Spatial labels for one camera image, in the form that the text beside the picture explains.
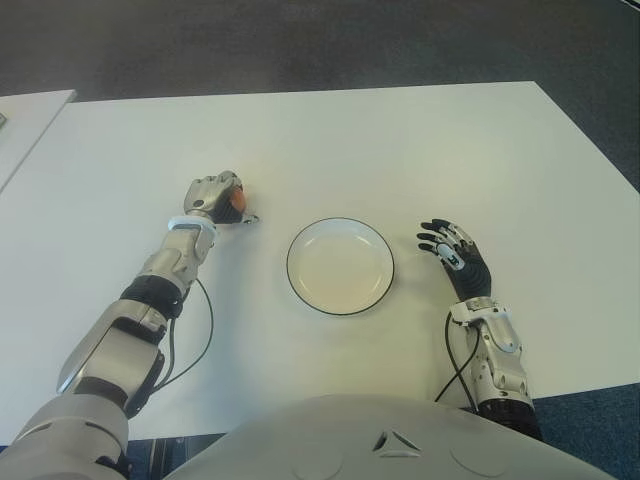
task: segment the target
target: white robotic hand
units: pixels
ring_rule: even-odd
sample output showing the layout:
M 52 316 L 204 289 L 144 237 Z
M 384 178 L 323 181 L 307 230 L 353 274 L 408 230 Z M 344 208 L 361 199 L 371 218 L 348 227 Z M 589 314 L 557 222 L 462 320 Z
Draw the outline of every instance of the white robotic hand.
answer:
M 206 216 L 216 224 L 252 223 L 257 217 L 245 217 L 246 208 L 242 182 L 228 170 L 194 180 L 184 199 L 184 213 Z

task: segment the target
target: black joint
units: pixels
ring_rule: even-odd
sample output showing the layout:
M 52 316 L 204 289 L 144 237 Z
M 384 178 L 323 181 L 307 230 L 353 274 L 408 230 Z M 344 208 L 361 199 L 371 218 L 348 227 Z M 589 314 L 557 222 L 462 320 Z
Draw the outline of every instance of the black joint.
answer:
M 124 409 L 124 414 L 127 418 L 135 417 L 142 407 L 147 404 L 147 400 L 149 400 L 149 396 L 153 391 L 153 386 L 156 383 L 156 380 L 160 376 L 160 372 L 162 371 L 162 367 L 164 366 L 164 355 L 158 352 L 156 359 L 149 369 L 149 373 L 147 374 L 147 378 L 144 379 L 140 388 L 136 391 L 135 395 L 131 397 L 131 400 L 127 404 L 127 408 Z
M 183 298 L 180 289 L 166 278 L 155 275 L 136 277 L 122 295 L 121 300 L 135 300 L 156 309 L 167 320 L 178 318 Z
M 140 325 L 138 322 L 126 317 L 116 318 L 113 322 L 113 327 L 129 333 L 134 337 L 140 338 L 145 342 L 152 343 L 153 345 L 158 345 L 160 343 L 160 340 L 162 340 L 166 331 L 166 328 L 162 326 L 154 332 L 144 325 Z
M 492 398 L 478 405 L 481 417 L 542 441 L 533 407 L 519 400 Z
M 120 452 L 120 456 L 118 457 L 117 462 L 114 462 L 109 457 L 103 455 L 102 457 L 98 458 L 95 463 L 98 465 L 102 465 L 103 467 L 110 468 L 111 470 L 115 470 L 127 480 L 129 480 L 129 478 L 131 477 L 133 464 L 122 452 Z
M 83 377 L 74 393 L 97 395 L 112 401 L 120 408 L 124 408 L 128 398 L 126 392 L 119 386 L 97 377 Z

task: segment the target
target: white plate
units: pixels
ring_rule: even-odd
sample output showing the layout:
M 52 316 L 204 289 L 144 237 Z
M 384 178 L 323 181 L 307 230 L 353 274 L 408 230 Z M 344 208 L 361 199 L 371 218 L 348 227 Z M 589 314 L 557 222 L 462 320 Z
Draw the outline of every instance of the white plate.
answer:
M 372 307 L 393 280 L 389 245 L 373 228 L 349 218 L 312 223 L 291 243 L 287 275 L 296 294 L 324 313 Z

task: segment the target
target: robotic hand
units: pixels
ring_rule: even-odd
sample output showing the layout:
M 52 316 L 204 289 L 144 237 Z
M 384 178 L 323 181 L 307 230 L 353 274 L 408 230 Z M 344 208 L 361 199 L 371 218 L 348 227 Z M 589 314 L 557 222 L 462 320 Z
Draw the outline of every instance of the robotic hand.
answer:
M 418 233 L 423 242 L 418 248 L 440 259 L 460 299 L 447 317 L 447 345 L 450 320 L 470 332 L 467 339 L 472 354 L 462 369 L 448 348 L 456 377 L 471 397 L 462 378 L 462 370 L 470 362 L 478 414 L 541 440 L 520 363 L 522 344 L 511 326 L 511 312 L 491 298 L 491 274 L 477 245 L 464 230 L 446 220 L 433 219 L 421 227 L 428 233 Z M 475 408 L 473 399 L 469 401 Z
M 419 233 L 424 243 L 418 248 L 435 254 L 451 279 L 458 298 L 491 296 L 491 274 L 478 247 L 462 228 L 446 220 L 434 218 L 420 224 L 429 233 Z
M 3 478 L 127 477 L 127 419 L 154 391 L 164 365 L 158 345 L 168 323 L 182 311 L 198 267 L 213 246 L 216 224 L 255 221 L 257 217 L 244 215 L 245 209 L 235 173 L 193 181 L 185 215 L 170 220 L 160 249 L 63 365 L 60 395 L 0 454 Z
M 246 207 L 242 182 L 228 170 L 215 177 L 194 180 L 184 199 L 187 215 L 204 216 L 215 224 L 257 220 L 255 216 L 244 215 Z

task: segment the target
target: plate rim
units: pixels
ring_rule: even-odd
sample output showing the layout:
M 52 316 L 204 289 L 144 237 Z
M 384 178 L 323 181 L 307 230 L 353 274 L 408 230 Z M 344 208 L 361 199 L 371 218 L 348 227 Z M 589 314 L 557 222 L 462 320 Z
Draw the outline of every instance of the plate rim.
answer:
M 382 292 L 382 295 L 380 295 L 380 297 L 375 302 L 373 302 L 371 305 L 367 305 L 366 307 L 364 307 L 361 310 L 356 310 L 356 311 L 348 312 L 348 313 L 336 313 L 336 312 L 328 312 L 326 310 L 323 310 L 322 308 L 318 308 L 315 305 L 311 305 L 304 298 L 302 298 L 302 296 L 296 290 L 296 287 L 293 286 L 293 282 L 291 281 L 291 275 L 289 275 L 289 257 L 291 256 L 291 249 L 293 248 L 293 244 L 296 243 L 296 240 L 298 240 L 298 237 L 300 235 L 302 235 L 302 232 L 307 230 L 309 227 L 312 227 L 313 225 L 315 225 L 317 223 L 320 223 L 320 222 L 325 222 L 327 220 L 349 220 L 351 222 L 360 223 L 361 225 L 364 225 L 365 227 L 370 228 L 376 235 L 378 235 L 382 239 L 384 244 L 386 245 L 387 250 L 389 251 L 389 256 L 391 257 L 391 278 L 389 279 L 389 285 L 387 285 L 387 288 L 384 290 L 384 292 Z M 380 303 L 380 301 L 387 295 L 387 293 L 391 289 L 391 285 L 393 284 L 393 280 L 395 279 L 395 276 L 396 276 L 396 261 L 393 258 L 393 251 L 391 250 L 391 247 L 389 246 L 389 243 L 387 242 L 387 240 L 380 234 L 380 232 L 378 232 L 378 230 L 373 228 L 371 225 L 369 225 L 369 224 L 367 224 L 367 223 L 365 223 L 365 222 L 363 222 L 361 220 L 356 220 L 355 218 L 350 218 L 350 217 L 326 217 L 326 218 L 321 218 L 319 220 L 316 220 L 315 222 L 311 222 L 309 225 L 307 225 L 304 228 L 302 228 L 296 234 L 295 237 L 293 237 L 293 240 L 291 240 L 291 243 L 289 244 L 289 249 L 287 250 L 287 259 L 286 259 L 286 262 L 285 262 L 285 270 L 287 271 L 287 280 L 289 280 L 289 286 L 291 287 L 293 292 L 296 294 L 296 296 L 300 300 L 302 300 L 304 302 L 305 305 L 308 305 L 309 307 L 313 308 L 314 310 L 317 310 L 318 312 L 325 313 L 327 315 L 335 315 L 336 317 L 346 317 L 346 316 L 349 316 L 349 315 L 356 315 L 358 313 L 362 313 L 362 312 L 364 312 L 366 310 L 369 310 L 370 308 L 374 307 L 378 303 Z

